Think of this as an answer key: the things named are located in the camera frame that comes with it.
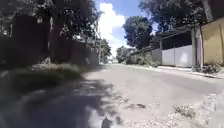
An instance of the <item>green leaves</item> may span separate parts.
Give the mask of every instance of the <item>green leaves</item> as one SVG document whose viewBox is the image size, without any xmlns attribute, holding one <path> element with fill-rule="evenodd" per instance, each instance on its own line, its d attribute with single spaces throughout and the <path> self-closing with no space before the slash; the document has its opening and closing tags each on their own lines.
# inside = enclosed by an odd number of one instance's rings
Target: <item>green leaves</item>
<svg viewBox="0 0 224 128">
<path fill-rule="evenodd" d="M 149 45 L 152 27 L 146 17 L 129 17 L 123 27 L 126 32 L 125 38 L 128 45 L 139 49 Z"/>
<path fill-rule="evenodd" d="M 130 53 L 131 49 L 125 48 L 124 46 L 117 49 L 117 56 L 116 59 L 118 60 L 118 63 L 121 63 L 126 60 Z"/>
<path fill-rule="evenodd" d="M 139 8 L 159 24 L 160 32 L 206 22 L 201 3 L 194 0 L 142 0 Z"/>
<path fill-rule="evenodd" d="M 101 41 L 101 61 L 107 63 L 108 57 L 111 55 L 111 47 L 109 46 L 108 42 L 103 39 Z"/>
<path fill-rule="evenodd" d="M 58 26 L 68 30 L 63 35 L 70 38 L 80 34 L 95 36 L 94 24 L 100 16 L 93 0 L 1 0 L 0 27 L 10 24 L 18 13 L 48 19 L 46 22 L 53 17 L 62 24 Z"/>
</svg>

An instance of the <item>fence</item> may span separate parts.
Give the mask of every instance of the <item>fence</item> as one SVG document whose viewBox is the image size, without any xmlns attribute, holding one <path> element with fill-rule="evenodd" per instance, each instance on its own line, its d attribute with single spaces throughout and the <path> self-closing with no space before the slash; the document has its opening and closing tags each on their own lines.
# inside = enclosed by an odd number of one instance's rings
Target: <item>fence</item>
<svg viewBox="0 0 224 128">
<path fill-rule="evenodd" d="M 144 56 L 149 61 L 157 62 L 162 64 L 162 50 L 160 48 L 144 48 L 133 53 L 131 56 Z"/>
<path fill-rule="evenodd" d="M 204 63 L 224 64 L 224 18 L 202 26 Z"/>
<path fill-rule="evenodd" d="M 163 65 L 178 67 L 192 66 L 192 45 L 163 50 L 162 53 Z"/>
</svg>

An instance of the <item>blue sky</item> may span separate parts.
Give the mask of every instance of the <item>blue sky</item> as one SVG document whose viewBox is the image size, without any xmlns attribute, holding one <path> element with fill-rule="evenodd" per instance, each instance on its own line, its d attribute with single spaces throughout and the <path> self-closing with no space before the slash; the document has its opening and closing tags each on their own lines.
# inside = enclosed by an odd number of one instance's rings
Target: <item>blue sky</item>
<svg viewBox="0 0 224 128">
<path fill-rule="evenodd" d="M 104 12 L 99 20 L 101 37 L 107 39 L 112 48 L 112 55 L 116 49 L 126 46 L 124 29 L 125 19 L 129 16 L 146 16 L 138 8 L 140 0 L 97 0 L 97 9 Z"/>
</svg>

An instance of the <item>asphalt road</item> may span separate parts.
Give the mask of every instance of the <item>asphalt road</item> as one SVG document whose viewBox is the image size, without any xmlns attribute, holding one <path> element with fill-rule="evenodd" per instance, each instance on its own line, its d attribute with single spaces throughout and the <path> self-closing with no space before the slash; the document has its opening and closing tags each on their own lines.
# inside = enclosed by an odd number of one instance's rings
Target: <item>asphalt road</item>
<svg viewBox="0 0 224 128">
<path fill-rule="evenodd" d="M 216 79 L 120 65 L 106 65 L 85 78 L 24 98 L 3 114 L 0 122 L 5 123 L 0 124 L 6 128 L 155 128 L 152 121 L 157 120 L 163 124 L 158 128 L 168 127 L 173 106 L 194 104 L 223 90 L 223 81 Z M 183 119 L 182 128 L 188 127 Z"/>
</svg>

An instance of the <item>white cloud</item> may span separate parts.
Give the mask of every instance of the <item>white cloud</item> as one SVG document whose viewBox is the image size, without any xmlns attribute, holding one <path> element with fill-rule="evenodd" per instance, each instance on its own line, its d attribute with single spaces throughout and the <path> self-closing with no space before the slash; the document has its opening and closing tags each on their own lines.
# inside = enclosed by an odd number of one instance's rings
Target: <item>white cloud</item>
<svg viewBox="0 0 224 128">
<path fill-rule="evenodd" d="M 111 46 L 112 55 L 116 55 L 116 49 L 125 45 L 126 42 L 123 42 L 113 36 L 112 32 L 114 28 L 122 27 L 125 23 L 125 17 L 121 14 L 117 14 L 113 10 L 113 5 L 111 3 L 100 3 L 100 11 L 103 12 L 99 19 L 99 31 L 100 36 L 103 39 L 109 41 Z"/>
</svg>

